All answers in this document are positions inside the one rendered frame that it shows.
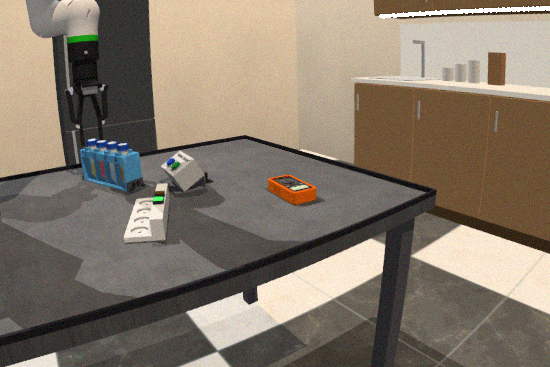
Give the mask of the white button panel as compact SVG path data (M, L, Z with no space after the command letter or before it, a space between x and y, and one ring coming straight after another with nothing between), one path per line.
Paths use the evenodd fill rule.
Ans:
M208 179L208 173L203 172L193 158L181 151L161 167L172 179L163 183L168 183L168 189L175 195L206 189L206 183L214 182Z

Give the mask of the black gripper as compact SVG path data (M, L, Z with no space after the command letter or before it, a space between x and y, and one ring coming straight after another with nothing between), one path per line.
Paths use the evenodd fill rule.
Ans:
M85 146L84 141L84 134L83 134L83 126L82 126L82 111L83 111L83 101L85 97L91 97L93 106L98 118L98 130L99 130L99 138L100 141L103 139L103 131L102 131L102 125L105 123L105 118L108 117L108 106L107 106L107 90L108 85L103 85L102 88L100 88L100 91L102 91L102 110L103 114L101 114L96 94L88 94L83 95L81 90L81 83L80 80L82 79L96 79L98 80L98 74L97 74L97 61L85 61L85 62L77 62L72 63L72 72L73 72L73 85L68 90L65 90L65 94L68 99L68 106L69 106L69 113L70 113L70 119L72 123L75 123L76 128L79 128L80 131L80 138L81 138L81 145ZM75 119L74 114L74 107L73 107L73 90L78 94L78 111L77 111L77 119Z

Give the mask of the black table edge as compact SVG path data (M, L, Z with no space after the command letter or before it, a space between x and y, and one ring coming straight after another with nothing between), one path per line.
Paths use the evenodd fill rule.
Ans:
M372 223L375 223L375 222L377 222L381 219L384 219L388 216L391 216L391 215L393 215L393 214L395 214L399 211L402 211L402 210L404 210L404 209L406 209L410 206L413 206L413 205L415 205L415 204L417 204L417 203L419 203L419 202L421 202L425 199L428 199L428 198L436 195L436 192L437 192L437 189L433 189L433 188L430 188L430 187L426 187L426 186L423 186L423 185L419 185L419 184L416 184L416 183L412 183L412 182L409 182L409 181L405 181L405 180L402 180L402 179L398 179L398 178L395 178L395 177L391 177L391 176L388 176L388 175L384 175L384 174L381 174L381 173L377 173L377 172L374 172L374 171L370 171L370 170L367 170L367 169L363 169L363 168L360 168L360 167L356 167L356 166L353 166L353 165L349 165L349 164L346 164L346 163L335 161L335 160L332 160L332 159L324 158L324 157L321 157L321 156L317 156L317 155L314 155L314 154L310 154L310 153L307 153L307 152L303 152L303 151L300 151L300 150L296 150L296 149L293 149L293 148L289 148L289 147L286 147L286 146L282 146L282 145L279 145L279 144L268 142L268 141L265 141L265 140L257 139L257 138L250 137L250 136L247 136L247 135L224 138L224 139L218 139L218 140L212 140L212 141L189 144L189 145L183 145L183 146L177 146L177 147L171 147L171 148L165 148L165 149L159 149L159 150L148 151L148 152L142 152L142 153L139 153L139 156L140 157L141 156L147 156L147 155L152 155L152 154L164 153L164 152L169 152L169 151L187 149L187 148L192 148L192 147L216 144L216 143L239 140L239 139L252 140L252 141L255 141L255 142L258 142L258 143L262 143L262 144L265 144L265 145L268 145L268 146L279 148L279 149L282 149L282 150L285 150L285 151L289 151L289 152L292 152L292 153L295 153L295 154L299 154L299 155L302 155L302 156L305 156L305 157L316 159L316 160L319 160L319 161L322 161L322 162L326 162L326 163L329 163L329 164L332 164L332 165L336 165L336 166L339 166L339 167L342 167L342 168L353 170L353 171L356 171L356 172L359 172L359 173L363 173L363 174L366 174L366 175L369 175L369 176L373 176L373 177L376 177L376 178L379 178L379 179L390 181L390 182L393 182L393 183L396 183L396 184L400 184L400 185L410 187L410 188L413 188L413 189L416 189L416 190L420 190L420 191L423 191L423 192L427 192L427 193L422 194L422 195L420 195L416 198L413 198L413 199L411 199L407 202L404 202L400 205L397 205L393 208L390 208L386 211L383 211L379 214L376 214L372 217L369 217L367 219L359 221L355 224L352 224L350 226L347 226L345 228L337 230L335 232L329 233L327 235L324 235L324 236L319 237L317 239L314 239L314 240L311 240L309 242L303 243L301 245L295 246L293 248L284 250L282 252L270 255L268 257L265 257L265 258L262 258L262 259L244 264L242 266L239 266L239 267L227 270L227 271L223 271L223 272L220 272L220 273L217 273L217 274L214 274L214 275L211 275L211 276L199 279L199 280L195 280L195 281L183 284L183 285L179 285L179 286L176 286L176 287L173 287L173 288L169 288L169 289L166 289L166 290L163 290L163 291L159 291L159 292L156 292L156 293L153 293L153 294L142 296L142 297L132 299L132 300L129 300L129 301L125 301L125 302L122 302L122 303L118 303L118 304L115 304L115 305L107 306L107 307L104 307L104 308L89 311L89 312L82 313L82 314L75 315L75 316L71 316L71 317L68 317L68 318L64 318L64 319L56 320L56 321L53 321L53 322L45 323L45 324L42 324L42 325L38 325L38 326L23 329L23 330L11 332L11 333L8 333L8 334L0 335L0 346L8 345L8 344L11 344L11 343L19 342L19 341L22 341L22 340L30 339L30 338L33 338L33 337L41 336L41 335L44 335L44 334L52 333L52 332L55 332L55 331L63 330L63 329L66 329L66 328L70 328L70 327L73 327L73 326L77 326L77 325L80 325L80 324L88 323L88 322L95 321L95 320L98 320L98 319L102 319L102 318L105 318L105 317L109 317L109 316L112 316L112 315L115 315L115 314L119 314L119 313L122 313L122 312L133 310L133 309L136 309L136 308L139 308L139 307L143 307L143 306L153 304L153 303L156 303L156 302L159 302L159 301L162 301L162 300L166 300L166 299L178 296L178 295L182 295L182 294L185 294L185 293L188 293L188 292L191 292L191 291L194 291L194 290L197 290L197 289L200 289L200 288L203 288L203 287L206 287L206 286L209 286L209 285L212 285L212 284L215 284L215 283L218 283L218 282L221 282L221 281L224 281L224 280L227 280L227 279L230 279L230 278L248 273L250 271L253 271L253 270L262 268L264 266L273 264L275 262L281 261L283 259L289 258L291 256L297 255L299 253L302 253L304 251L307 251L309 249L315 248L317 246L320 246L322 244L330 242L334 239L337 239L339 237L347 235L351 232L354 232L358 229L361 229L365 226L368 226ZM74 169L74 168L79 168L79 167L82 167L81 163L74 164L74 165L57 167L57 168L45 169L45 170L40 170L40 171L34 171L34 172L29 172L29 173L23 173L23 174L18 174L18 175L6 176L6 177L1 177L0 182L7 181L7 180L18 179L18 178L29 177L29 176L35 176L35 175L40 175L40 174L46 174L46 173L51 173L51 172L63 171L63 170L68 170L68 169Z

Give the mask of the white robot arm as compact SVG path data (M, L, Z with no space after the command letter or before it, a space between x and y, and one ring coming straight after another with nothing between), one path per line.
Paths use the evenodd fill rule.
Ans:
M99 59L100 10L95 0L25 1L30 27L37 36L67 34L69 62Z

